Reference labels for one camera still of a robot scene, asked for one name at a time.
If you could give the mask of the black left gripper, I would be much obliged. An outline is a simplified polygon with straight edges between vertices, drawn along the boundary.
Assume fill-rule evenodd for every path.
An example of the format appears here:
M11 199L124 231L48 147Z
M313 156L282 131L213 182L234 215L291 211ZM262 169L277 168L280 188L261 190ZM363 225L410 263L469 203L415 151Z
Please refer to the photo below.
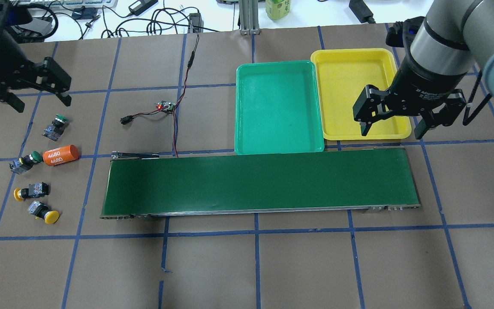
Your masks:
M69 94L71 76L51 57L45 57L41 63L28 61L19 65L8 76L0 79L0 102L6 102L18 113L23 113L25 103L11 90L33 88L55 94L66 106L71 106Z

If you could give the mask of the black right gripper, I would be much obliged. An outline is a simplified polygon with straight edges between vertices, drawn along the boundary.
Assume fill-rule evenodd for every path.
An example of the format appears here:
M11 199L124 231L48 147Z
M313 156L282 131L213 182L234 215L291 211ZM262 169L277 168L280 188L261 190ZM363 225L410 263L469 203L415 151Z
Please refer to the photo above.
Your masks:
M366 85L354 103L353 119L360 122L361 135L367 136L373 123L394 116L421 119L414 128L414 137L423 139L434 125L449 126L458 118L465 100L454 98L451 93L464 74L445 76L431 72L419 65L410 55L401 62L392 84L384 91L374 85Z

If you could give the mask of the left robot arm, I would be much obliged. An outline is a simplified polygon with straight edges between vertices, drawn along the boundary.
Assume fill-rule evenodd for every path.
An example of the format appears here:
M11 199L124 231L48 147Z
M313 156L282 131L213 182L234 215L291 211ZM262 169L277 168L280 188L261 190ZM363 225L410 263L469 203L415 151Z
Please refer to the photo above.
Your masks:
M7 27L27 24L33 19L27 9L26 5L0 0L0 102L22 113L25 104L12 91L33 88L54 94L69 107L71 76L51 57L39 63L30 61L6 31Z

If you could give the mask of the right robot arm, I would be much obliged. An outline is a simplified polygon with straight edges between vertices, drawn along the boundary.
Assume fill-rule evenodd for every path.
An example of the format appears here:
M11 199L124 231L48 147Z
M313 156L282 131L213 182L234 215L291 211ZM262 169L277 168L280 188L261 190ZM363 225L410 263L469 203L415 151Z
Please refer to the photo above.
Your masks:
M366 85L354 103L363 136L391 117L421 117L416 139L452 125L468 109L457 85L474 64L494 97L494 0L435 0L426 16L395 23L386 44L405 56L389 88Z

